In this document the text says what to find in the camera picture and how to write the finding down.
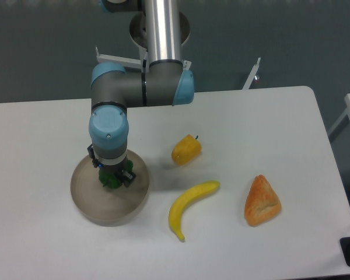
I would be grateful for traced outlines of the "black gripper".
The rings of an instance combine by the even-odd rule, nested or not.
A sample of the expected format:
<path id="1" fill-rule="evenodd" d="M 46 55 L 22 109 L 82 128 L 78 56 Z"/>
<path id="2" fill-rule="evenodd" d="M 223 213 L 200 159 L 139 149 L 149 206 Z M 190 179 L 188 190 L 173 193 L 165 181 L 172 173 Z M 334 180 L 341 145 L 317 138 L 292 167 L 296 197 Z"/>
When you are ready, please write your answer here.
<path id="1" fill-rule="evenodd" d="M 120 156 L 112 159 L 99 156 L 93 149 L 92 144 L 87 147 L 87 151 L 94 168 L 100 168 L 118 179 L 122 178 L 122 183 L 125 187 L 129 187 L 134 182 L 137 175 L 133 171 L 124 170 L 127 161 L 127 150 Z"/>

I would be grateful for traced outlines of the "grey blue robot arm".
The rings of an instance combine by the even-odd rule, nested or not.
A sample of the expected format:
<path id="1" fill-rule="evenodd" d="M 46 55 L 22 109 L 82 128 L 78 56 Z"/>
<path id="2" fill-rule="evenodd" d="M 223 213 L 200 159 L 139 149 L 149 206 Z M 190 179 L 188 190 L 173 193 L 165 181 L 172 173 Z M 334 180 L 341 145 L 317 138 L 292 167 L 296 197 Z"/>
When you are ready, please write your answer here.
<path id="1" fill-rule="evenodd" d="M 92 71 L 88 154 L 99 181 L 110 189 L 136 178 L 127 156 L 130 107 L 176 106 L 194 98 L 194 77 L 182 60 L 181 13 L 177 1 L 100 1 L 110 13 L 138 11 L 147 58 L 142 71 L 128 73 L 120 62 L 102 62 Z"/>

